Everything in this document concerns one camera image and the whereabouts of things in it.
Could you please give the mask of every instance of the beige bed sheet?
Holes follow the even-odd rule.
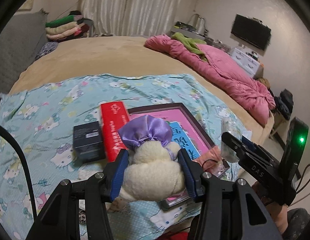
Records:
[[[57,49],[40,58],[24,71],[12,87],[10,94],[31,90],[50,82],[68,78],[110,73],[118,76],[144,76],[163,74],[191,74],[208,91],[220,98],[252,130],[252,141],[262,144],[271,132],[271,115],[263,128],[255,119],[202,76],[182,62],[165,54],[147,49],[142,37],[100,37],[65,41]]]

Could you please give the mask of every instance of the green cloth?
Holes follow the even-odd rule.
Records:
[[[70,22],[76,22],[76,21],[74,21],[74,16],[76,16],[76,15],[68,15],[68,16],[65,16],[63,18],[51,21],[49,23],[46,23],[45,27],[56,28],[58,26],[61,26],[61,25],[64,25],[64,24],[67,24]]]
[[[192,52],[192,53],[195,53],[196,55],[198,55],[201,60],[204,60],[207,62],[207,58],[205,57],[205,53],[202,52],[196,45],[196,43],[199,43],[199,44],[206,44],[205,41],[202,41],[202,40],[199,40],[199,39],[192,39],[192,38],[186,38],[183,34],[181,33],[175,33],[172,35],[171,39],[173,40],[177,40],[177,41],[180,41],[184,46],[185,48]]]

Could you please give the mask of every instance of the gray headboard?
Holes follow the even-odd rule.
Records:
[[[13,16],[0,34],[0,93],[8,93],[47,42],[47,13]]]

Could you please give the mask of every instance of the hello kitty print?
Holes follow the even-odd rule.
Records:
[[[0,124],[22,148],[31,174],[37,213],[62,179],[78,181],[81,172],[101,171],[106,160],[83,164],[72,146],[73,127],[101,121],[101,103],[123,101],[127,109],[181,102],[220,144],[221,119],[241,122],[217,97],[189,75],[73,78],[31,91],[2,96]],[[238,165],[228,177],[237,178]],[[153,240],[169,226],[199,213],[188,203],[163,212],[155,202],[138,201],[108,214],[115,240]],[[0,221],[12,239],[25,240],[33,217],[21,161],[0,137]],[[82,240],[86,226],[80,225]]]

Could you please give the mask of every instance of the pink comforter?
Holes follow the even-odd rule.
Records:
[[[275,108],[274,98],[267,88],[250,78],[227,53],[204,44],[197,46],[205,53],[208,63],[189,52],[181,42],[172,40],[166,35],[150,37],[145,42],[145,47],[168,53],[193,68],[223,89],[262,126],[265,126],[269,118],[269,109]]]

